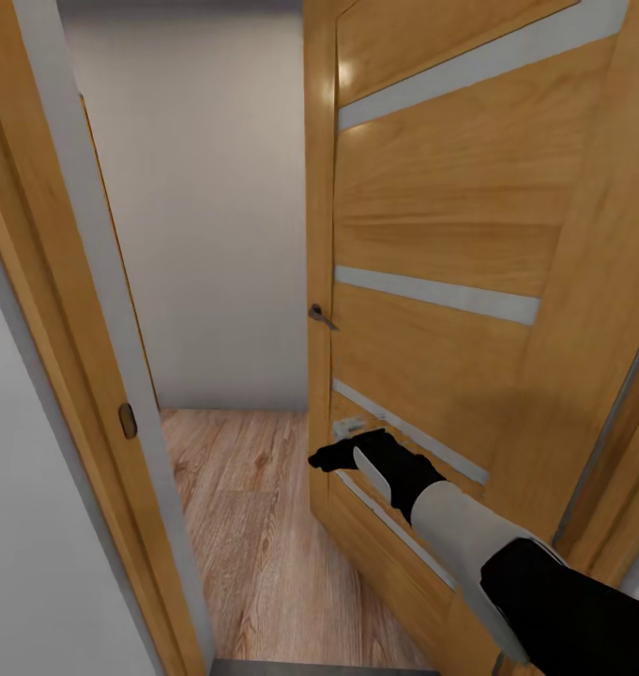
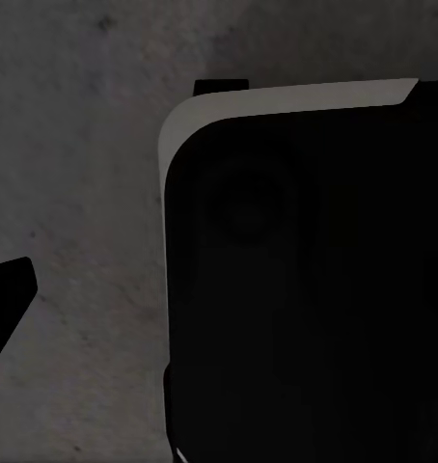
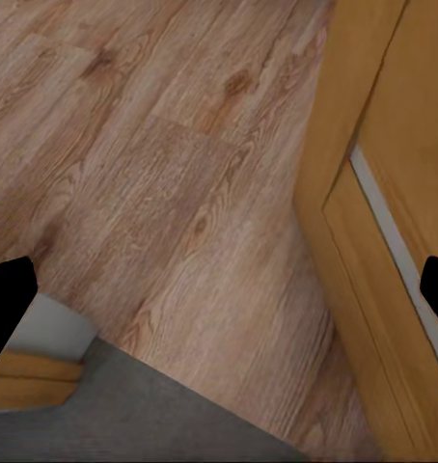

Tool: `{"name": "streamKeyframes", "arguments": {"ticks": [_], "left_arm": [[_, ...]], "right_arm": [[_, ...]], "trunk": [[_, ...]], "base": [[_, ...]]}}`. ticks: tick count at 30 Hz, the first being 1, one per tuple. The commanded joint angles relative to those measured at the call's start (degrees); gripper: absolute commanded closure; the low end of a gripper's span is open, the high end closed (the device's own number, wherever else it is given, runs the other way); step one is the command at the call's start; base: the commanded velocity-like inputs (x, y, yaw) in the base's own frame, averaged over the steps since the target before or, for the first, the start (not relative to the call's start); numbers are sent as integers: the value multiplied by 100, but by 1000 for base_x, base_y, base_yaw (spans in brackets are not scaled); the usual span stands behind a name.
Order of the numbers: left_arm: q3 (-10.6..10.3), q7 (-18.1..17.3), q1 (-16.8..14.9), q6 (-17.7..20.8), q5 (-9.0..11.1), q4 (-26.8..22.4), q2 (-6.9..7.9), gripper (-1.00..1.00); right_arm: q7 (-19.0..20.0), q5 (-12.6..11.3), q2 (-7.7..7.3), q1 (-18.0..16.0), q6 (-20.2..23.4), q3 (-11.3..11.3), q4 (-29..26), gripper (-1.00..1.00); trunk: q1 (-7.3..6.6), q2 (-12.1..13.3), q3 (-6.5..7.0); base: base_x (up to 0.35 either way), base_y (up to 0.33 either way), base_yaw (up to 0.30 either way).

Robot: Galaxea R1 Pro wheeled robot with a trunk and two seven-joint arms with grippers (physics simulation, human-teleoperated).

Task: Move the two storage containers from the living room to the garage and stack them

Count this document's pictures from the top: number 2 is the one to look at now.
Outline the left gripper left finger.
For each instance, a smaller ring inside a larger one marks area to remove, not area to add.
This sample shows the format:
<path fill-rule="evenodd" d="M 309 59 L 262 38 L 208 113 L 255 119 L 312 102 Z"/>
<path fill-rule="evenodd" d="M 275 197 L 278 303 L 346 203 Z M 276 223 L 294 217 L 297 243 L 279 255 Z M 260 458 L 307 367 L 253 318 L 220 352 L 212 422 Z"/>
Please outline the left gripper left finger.
<path fill-rule="evenodd" d="M 36 273 L 29 257 L 0 263 L 0 354 L 37 294 Z"/>

